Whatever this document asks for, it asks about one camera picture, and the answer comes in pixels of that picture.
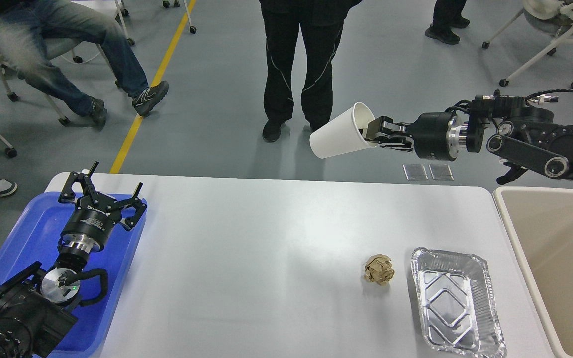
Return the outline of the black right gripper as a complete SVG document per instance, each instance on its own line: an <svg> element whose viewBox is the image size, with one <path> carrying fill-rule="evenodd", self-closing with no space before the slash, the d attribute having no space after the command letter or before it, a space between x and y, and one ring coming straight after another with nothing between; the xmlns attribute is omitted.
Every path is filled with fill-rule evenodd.
<svg viewBox="0 0 573 358"><path fill-rule="evenodd" d="M455 112L424 113L408 128L405 124L396 124L389 116L379 116L363 129L363 138L378 147L404 152L414 150L422 159L437 161L454 161L466 147L467 134L468 124Z"/></svg>

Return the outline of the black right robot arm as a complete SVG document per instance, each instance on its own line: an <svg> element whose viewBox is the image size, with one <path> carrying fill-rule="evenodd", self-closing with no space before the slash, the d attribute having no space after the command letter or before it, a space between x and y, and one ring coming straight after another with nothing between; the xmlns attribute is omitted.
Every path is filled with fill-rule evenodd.
<svg viewBox="0 0 573 358"><path fill-rule="evenodd" d="M478 153L485 148L508 167L496 179L498 185L526 172L573 181L573 125L555 124L553 112L541 108L557 102L558 93L553 89L522 97L496 90L460 100L442 112L423 113L412 123L380 116L357 125L357 130L368 143L428 160L454 161L462 150Z"/></svg>

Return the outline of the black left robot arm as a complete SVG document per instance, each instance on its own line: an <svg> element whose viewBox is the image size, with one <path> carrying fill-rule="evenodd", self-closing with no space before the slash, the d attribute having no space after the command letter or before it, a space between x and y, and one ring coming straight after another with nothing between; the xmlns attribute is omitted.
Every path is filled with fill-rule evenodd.
<svg viewBox="0 0 573 358"><path fill-rule="evenodd" d="M33 199L0 251L0 358L84 358L109 328L147 203L88 172Z"/></svg>

